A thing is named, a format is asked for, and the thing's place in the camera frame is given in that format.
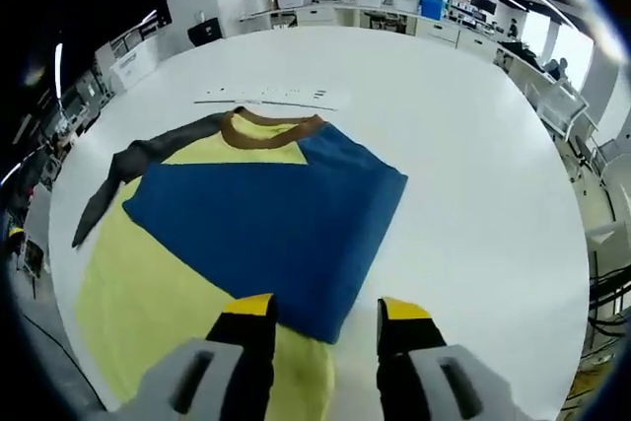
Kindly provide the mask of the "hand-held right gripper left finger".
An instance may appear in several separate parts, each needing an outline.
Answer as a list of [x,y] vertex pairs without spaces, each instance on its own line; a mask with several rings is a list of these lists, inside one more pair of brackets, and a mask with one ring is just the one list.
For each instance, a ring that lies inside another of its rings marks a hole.
[[275,297],[228,303],[205,338],[178,345],[107,420],[263,420],[274,382]]

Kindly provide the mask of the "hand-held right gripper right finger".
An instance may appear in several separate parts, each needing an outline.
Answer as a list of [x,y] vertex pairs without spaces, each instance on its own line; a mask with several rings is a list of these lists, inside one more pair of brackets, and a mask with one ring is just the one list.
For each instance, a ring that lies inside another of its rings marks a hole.
[[510,384],[422,307],[378,299],[377,387],[385,420],[524,420]]

